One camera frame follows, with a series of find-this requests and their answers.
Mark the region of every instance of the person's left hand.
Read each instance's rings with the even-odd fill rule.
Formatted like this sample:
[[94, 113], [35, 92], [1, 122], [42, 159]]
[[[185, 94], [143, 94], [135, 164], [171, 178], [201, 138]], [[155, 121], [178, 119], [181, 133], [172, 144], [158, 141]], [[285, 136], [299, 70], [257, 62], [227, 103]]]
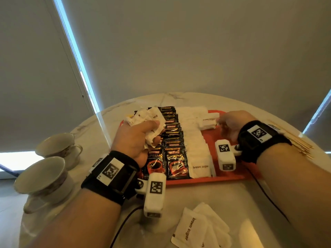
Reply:
[[[133, 158], [140, 168], [143, 167], [147, 161], [148, 151], [151, 149], [151, 147], [144, 148], [146, 133], [157, 129], [159, 125], [159, 121], [145, 121], [133, 126], [124, 122], [116, 132], [111, 150], [126, 154]], [[153, 145], [157, 146], [160, 140], [160, 136], [155, 137]]]

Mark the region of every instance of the wrist strap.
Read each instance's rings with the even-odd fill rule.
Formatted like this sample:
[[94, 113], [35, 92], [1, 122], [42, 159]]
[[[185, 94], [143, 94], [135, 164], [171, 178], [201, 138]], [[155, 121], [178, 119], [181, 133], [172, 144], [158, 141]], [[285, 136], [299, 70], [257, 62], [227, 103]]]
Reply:
[[120, 205], [136, 194], [137, 172], [140, 170], [131, 157], [111, 151], [83, 181], [81, 188], [89, 189]]
[[242, 149], [241, 159], [252, 163], [256, 163], [262, 152], [277, 143], [292, 145], [288, 138], [258, 120], [248, 122], [242, 127], [238, 143]]

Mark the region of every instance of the person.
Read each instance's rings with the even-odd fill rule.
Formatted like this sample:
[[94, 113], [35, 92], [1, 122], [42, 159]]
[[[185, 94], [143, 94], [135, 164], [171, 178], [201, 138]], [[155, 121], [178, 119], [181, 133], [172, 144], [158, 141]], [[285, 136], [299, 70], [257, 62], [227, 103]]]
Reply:
[[[256, 120], [246, 111], [222, 115], [223, 134], [237, 141], [240, 129]], [[139, 167], [147, 160], [145, 133], [159, 126], [145, 121], [119, 127], [111, 150], [133, 158]], [[154, 139], [157, 145], [160, 137]], [[331, 174], [304, 158], [287, 143], [277, 143], [256, 162], [274, 196], [275, 203], [289, 222], [312, 247], [331, 246]], [[29, 244], [30, 248], [108, 248], [114, 235], [121, 206], [88, 189], [75, 199]]]

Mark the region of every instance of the white marble tabletop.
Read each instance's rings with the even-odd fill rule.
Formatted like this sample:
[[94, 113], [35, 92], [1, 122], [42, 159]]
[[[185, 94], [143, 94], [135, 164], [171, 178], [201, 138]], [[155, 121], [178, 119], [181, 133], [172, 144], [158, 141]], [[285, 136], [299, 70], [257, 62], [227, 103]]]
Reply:
[[[122, 119], [141, 107], [157, 106], [206, 106], [208, 109], [222, 111], [246, 110], [265, 121], [270, 119], [293, 134], [300, 132], [278, 117], [243, 102], [229, 98], [202, 93], [167, 93], [137, 97], [113, 105], [100, 114], [105, 129], [102, 129], [94, 115], [72, 133], [76, 143], [83, 146], [81, 161], [77, 167], [69, 171], [75, 181], [75, 189], [65, 204], [52, 208], [45, 208], [33, 214], [23, 214], [20, 231], [19, 246], [24, 247], [38, 232], [51, 221], [80, 189], [80, 184], [88, 174], [89, 168], [102, 155], [109, 151], [105, 133], [109, 133], [108, 141], [114, 135]], [[331, 160], [312, 141], [313, 162], [331, 172]], [[163, 217], [151, 220], [142, 217], [141, 212], [134, 213], [127, 221], [116, 242], [116, 247], [175, 247], [170, 238], [180, 219], [184, 207], [193, 209], [200, 202], [209, 204], [213, 210], [229, 225], [233, 248], [248, 247], [305, 247], [292, 226], [274, 208], [263, 195], [254, 180], [236, 182], [215, 182], [195, 185], [181, 185], [166, 190]], [[132, 198], [123, 208], [119, 223], [141, 200]]]

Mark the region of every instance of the forearm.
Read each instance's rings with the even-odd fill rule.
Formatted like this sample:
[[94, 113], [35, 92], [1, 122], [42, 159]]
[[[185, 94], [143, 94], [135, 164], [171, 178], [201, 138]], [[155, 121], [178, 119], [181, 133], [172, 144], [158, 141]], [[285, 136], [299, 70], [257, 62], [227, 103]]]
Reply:
[[82, 189], [29, 248], [108, 248], [120, 210], [119, 204]]
[[314, 247], [329, 247], [331, 174], [285, 143], [265, 150], [257, 166], [291, 224]]

